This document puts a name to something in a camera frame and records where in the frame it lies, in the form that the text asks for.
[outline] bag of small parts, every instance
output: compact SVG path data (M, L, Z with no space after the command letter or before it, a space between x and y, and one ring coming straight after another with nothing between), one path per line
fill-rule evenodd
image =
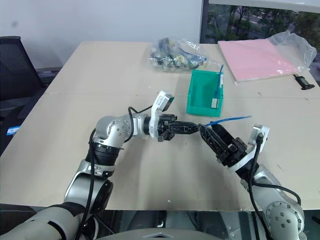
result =
M149 61L154 68L163 72L191 72L195 69L218 71L221 66L210 59L198 44L168 37L152 44Z

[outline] green box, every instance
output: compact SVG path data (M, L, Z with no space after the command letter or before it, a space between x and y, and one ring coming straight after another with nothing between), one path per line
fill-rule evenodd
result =
M193 70L186 112L188 114L220 117L223 102L223 73Z

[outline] tabletop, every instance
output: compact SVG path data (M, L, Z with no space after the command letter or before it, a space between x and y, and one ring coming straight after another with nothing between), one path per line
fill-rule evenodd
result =
M190 73L154 71L147 64L150 43L83 42L40 98L0 158L0 202L49 206L63 201L90 132L103 116L143 109L160 90L175 99L167 113L180 121L208 123L212 118L186 114ZM220 63L215 44L203 48ZM308 71L307 91L292 76L234 85L224 68L220 118L252 115L226 122L234 137L247 142L254 124L270 127L258 162L283 186L297 192L304 209L320 209L320 88ZM239 177L219 164L198 133L171 141L133 138L123 145L110 180L107 205L113 210L252 210Z

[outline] black chair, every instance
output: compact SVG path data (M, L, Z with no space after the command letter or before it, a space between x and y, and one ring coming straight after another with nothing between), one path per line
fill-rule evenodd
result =
M29 101L10 111L0 126L0 155L13 135L7 135L10 127L20 126L48 84L42 83L32 65L19 36L0 37L0 100L7 101L31 97Z

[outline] table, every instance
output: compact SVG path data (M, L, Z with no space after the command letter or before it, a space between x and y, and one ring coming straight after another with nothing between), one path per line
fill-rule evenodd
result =
M186 114L190 74L155 72L149 43L87 41L79 45L0 158L0 203L49 206L63 201L97 121L128 106L151 105L160 90L175 99L167 113ZM203 47L225 63L218 46ZM302 74L317 85L308 71ZM297 192L304 209L320 209L320 88L302 91L292 76L234 85L224 68L221 118L252 115L223 126L247 142L253 124L270 127L259 162ZM239 177L216 161L199 134L159 143L133 138L123 145L110 180L112 210L252 210Z

